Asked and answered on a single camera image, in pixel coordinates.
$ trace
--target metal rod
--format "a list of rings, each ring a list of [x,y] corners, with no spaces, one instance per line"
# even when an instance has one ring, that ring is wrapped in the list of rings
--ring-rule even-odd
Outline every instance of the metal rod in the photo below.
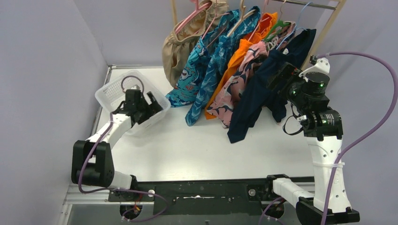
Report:
[[[284,0],[272,0],[272,1],[284,2]],[[286,3],[302,5],[302,6],[305,6],[307,4],[307,2],[291,1],[291,0],[287,0]],[[333,6],[325,6],[325,5],[319,5],[319,4],[313,4],[313,3],[310,3],[308,6],[314,7],[314,8],[324,8],[324,9],[336,10],[336,7],[333,7]]]

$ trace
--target gray wall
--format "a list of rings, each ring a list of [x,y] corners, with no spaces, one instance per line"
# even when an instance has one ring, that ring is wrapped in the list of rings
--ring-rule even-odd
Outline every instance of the gray wall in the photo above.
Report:
[[[0,1],[0,224],[54,225],[107,71],[73,1]]]
[[[374,54],[398,70],[395,0],[348,0],[319,53],[359,51]],[[327,95],[344,123],[344,146],[370,130],[392,99],[392,78],[377,62],[355,56],[330,56]],[[344,179],[362,225],[397,224],[398,108],[376,133],[343,158]]]
[[[327,0],[312,0],[327,4]],[[240,0],[228,0],[230,9],[239,8]],[[173,28],[169,0],[75,0],[84,20],[90,27],[108,65],[161,66],[164,39]],[[262,7],[264,0],[246,0],[249,9]],[[189,0],[176,0],[178,20],[186,18],[194,9]],[[267,12],[279,12],[282,4],[269,1]],[[302,6],[285,4],[284,20],[297,20]],[[314,28],[323,9],[306,8],[300,26]]]

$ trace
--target orange garment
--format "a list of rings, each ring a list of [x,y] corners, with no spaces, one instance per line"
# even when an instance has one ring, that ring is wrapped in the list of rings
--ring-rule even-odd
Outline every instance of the orange garment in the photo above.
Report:
[[[225,71],[224,75],[222,76],[220,83],[215,89],[215,92],[213,93],[212,97],[207,103],[205,109],[207,109],[213,103],[215,97],[221,91],[224,84],[236,73],[237,69],[239,68],[240,64],[243,61],[243,58],[246,56],[246,53],[249,50],[249,48],[253,44],[259,43],[262,39],[264,39],[267,36],[267,34],[271,31],[271,28],[276,24],[277,19],[278,19],[278,13],[272,13],[272,14],[265,13],[260,20],[260,25],[258,29],[254,31],[255,33],[252,39],[250,39],[250,36],[252,35],[250,33],[240,40],[239,48],[232,55],[230,61],[228,62],[228,68]],[[215,116],[209,114],[206,111],[205,111],[205,116],[207,120],[216,118]]]

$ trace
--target white plastic basket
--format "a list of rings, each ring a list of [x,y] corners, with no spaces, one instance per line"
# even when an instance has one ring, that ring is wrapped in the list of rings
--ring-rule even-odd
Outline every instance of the white plastic basket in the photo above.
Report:
[[[125,100],[125,94],[122,90],[121,84],[122,84],[122,79],[129,75],[134,75],[142,81],[142,83],[144,84],[144,92],[145,92],[144,96],[147,99],[148,103],[150,103],[150,100],[149,97],[147,96],[147,93],[150,91],[152,92],[153,96],[156,98],[156,101],[163,108],[162,111],[153,115],[147,121],[141,124],[135,124],[129,131],[126,132],[126,134],[128,135],[138,135],[143,133],[153,124],[163,119],[167,111],[170,109],[171,104],[167,100],[167,98],[164,97],[164,95],[140,72],[132,70],[121,75],[115,81],[104,85],[102,88],[98,89],[98,91],[95,92],[95,98],[98,100],[99,104],[102,106],[104,110],[106,110],[107,113],[113,112],[120,105],[120,103]],[[130,89],[135,85],[138,85],[142,90],[141,83],[139,82],[139,80],[133,77],[127,78],[123,83],[125,89]]]

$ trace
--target white tabletop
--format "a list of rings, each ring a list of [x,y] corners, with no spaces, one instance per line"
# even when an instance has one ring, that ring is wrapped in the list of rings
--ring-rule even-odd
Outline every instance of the white tabletop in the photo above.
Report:
[[[130,70],[113,69],[110,82]],[[172,90],[162,68],[138,71],[163,94]],[[144,137],[124,135],[112,149],[115,170],[133,174],[138,181],[265,178],[281,173],[290,177],[314,175],[303,134],[286,135],[268,109],[263,108],[243,141],[231,144],[228,130],[218,119],[206,120],[203,115],[193,127],[187,126],[185,115],[189,108],[171,108]],[[102,111],[99,128],[108,120],[109,115]],[[299,124],[291,119],[288,131],[298,128]]]

